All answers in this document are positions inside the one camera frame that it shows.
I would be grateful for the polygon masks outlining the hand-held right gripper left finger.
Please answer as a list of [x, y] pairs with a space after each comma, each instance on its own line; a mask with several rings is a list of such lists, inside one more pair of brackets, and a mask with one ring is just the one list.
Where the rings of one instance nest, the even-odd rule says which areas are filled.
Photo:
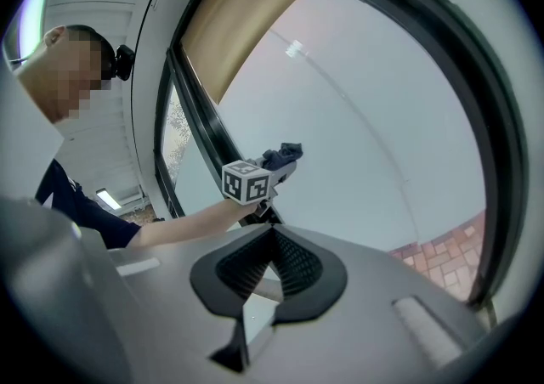
[[112, 251], [110, 311], [133, 383], [272, 383], [274, 304], [253, 297], [268, 225]]

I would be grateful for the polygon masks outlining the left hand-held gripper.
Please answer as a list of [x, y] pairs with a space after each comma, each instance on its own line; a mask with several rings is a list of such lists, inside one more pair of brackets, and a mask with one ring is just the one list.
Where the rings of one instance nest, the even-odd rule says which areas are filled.
[[270, 171], [264, 168], [264, 158], [237, 160], [222, 166], [221, 191], [225, 198], [236, 202], [248, 216], [280, 219], [273, 208], [277, 196], [275, 186], [283, 184], [296, 170], [297, 162]]

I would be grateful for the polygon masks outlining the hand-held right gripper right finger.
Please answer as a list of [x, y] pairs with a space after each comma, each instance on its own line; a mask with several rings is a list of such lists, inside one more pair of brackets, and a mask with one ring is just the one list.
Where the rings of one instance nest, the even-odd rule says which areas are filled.
[[462, 383], [486, 331], [467, 306], [399, 259], [300, 229], [347, 271], [318, 319], [262, 331], [249, 378], [258, 383]]

